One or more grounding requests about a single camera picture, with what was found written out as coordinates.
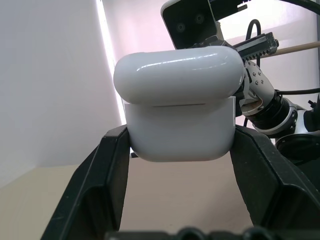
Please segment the light wooden stick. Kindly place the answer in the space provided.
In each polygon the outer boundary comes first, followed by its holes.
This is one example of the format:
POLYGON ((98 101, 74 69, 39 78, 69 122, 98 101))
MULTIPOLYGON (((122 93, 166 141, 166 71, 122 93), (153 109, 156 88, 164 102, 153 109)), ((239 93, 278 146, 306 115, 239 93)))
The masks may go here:
POLYGON ((301 52, 301 51, 315 49, 315 48, 320 48, 320 41, 315 41, 315 42, 311 42, 311 43, 281 48, 281 49, 278 49, 274 55, 275 56, 276 55, 285 55, 285 54, 301 52))

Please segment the dark robot torso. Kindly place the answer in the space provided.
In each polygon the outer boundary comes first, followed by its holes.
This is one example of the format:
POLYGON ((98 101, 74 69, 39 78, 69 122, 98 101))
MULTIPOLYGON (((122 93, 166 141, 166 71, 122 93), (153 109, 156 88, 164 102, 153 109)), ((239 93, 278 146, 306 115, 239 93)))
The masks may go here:
POLYGON ((291 134, 279 138, 275 146, 282 156, 295 165, 320 160, 320 136, 291 134))

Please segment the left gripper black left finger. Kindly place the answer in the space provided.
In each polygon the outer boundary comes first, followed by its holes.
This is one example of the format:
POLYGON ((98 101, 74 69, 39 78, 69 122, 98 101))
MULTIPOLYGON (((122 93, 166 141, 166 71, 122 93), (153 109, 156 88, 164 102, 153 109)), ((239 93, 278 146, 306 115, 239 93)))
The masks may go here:
POLYGON ((104 240, 120 229, 130 147, 125 125, 102 137, 73 173, 40 240, 104 240))

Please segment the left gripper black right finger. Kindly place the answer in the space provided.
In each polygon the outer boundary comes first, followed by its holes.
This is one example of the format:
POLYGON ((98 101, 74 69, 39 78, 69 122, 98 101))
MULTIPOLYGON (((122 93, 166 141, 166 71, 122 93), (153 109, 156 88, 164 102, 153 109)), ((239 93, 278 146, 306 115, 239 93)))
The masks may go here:
POLYGON ((267 136, 239 125, 229 152, 255 227, 278 240, 320 240, 320 163, 296 166, 267 136))

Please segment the white earbud case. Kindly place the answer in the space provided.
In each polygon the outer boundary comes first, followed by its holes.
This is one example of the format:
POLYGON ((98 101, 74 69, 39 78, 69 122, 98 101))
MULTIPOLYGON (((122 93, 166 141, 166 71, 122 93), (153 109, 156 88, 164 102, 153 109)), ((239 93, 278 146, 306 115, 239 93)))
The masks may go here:
POLYGON ((238 52, 207 46, 122 57, 113 75, 132 150, 150 162, 210 161, 231 148, 245 77, 238 52))

